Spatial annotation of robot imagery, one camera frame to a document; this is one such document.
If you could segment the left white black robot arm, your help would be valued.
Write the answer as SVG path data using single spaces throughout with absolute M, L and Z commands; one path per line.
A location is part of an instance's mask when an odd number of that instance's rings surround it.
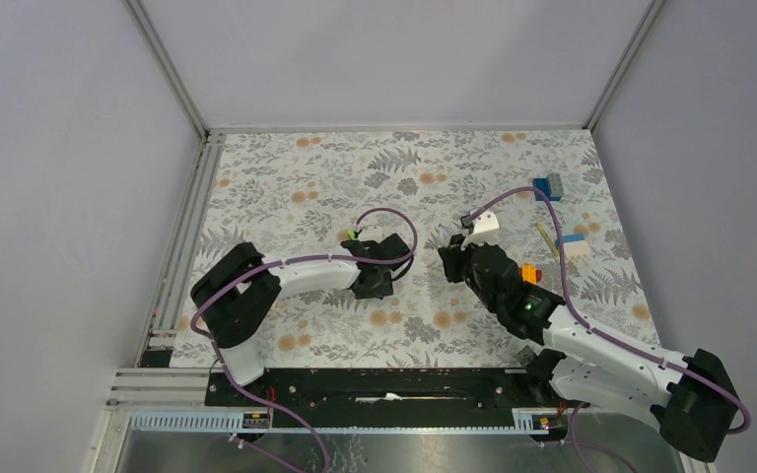
M 265 395 L 264 364 L 254 336 L 280 299 L 315 291 L 348 290 L 357 300 L 393 294 L 393 273 L 413 257 L 401 236 L 348 239 L 331 253 L 266 258 L 250 242 L 237 244 L 190 290 L 194 319 L 230 373 L 229 392 L 244 405 Z

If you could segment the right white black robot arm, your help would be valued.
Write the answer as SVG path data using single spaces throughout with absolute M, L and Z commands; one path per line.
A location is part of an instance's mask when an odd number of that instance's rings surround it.
M 691 458 L 717 459 L 739 412 L 717 355 L 699 349 L 688 356 L 580 322 L 563 297 L 524 280 L 496 245 L 455 235 L 438 254 L 449 282 L 465 284 L 510 334 L 540 346 L 526 368 L 525 390 L 535 404 L 584 401 L 654 428 Z

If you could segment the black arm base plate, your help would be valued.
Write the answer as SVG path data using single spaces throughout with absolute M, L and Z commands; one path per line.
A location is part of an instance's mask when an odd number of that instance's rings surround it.
M 542 429 L 576 406 L 523 369 L 268 369 L 237 391 L 221 372 L 207 407 L 269 409 L 277 403 L 321 429 Z

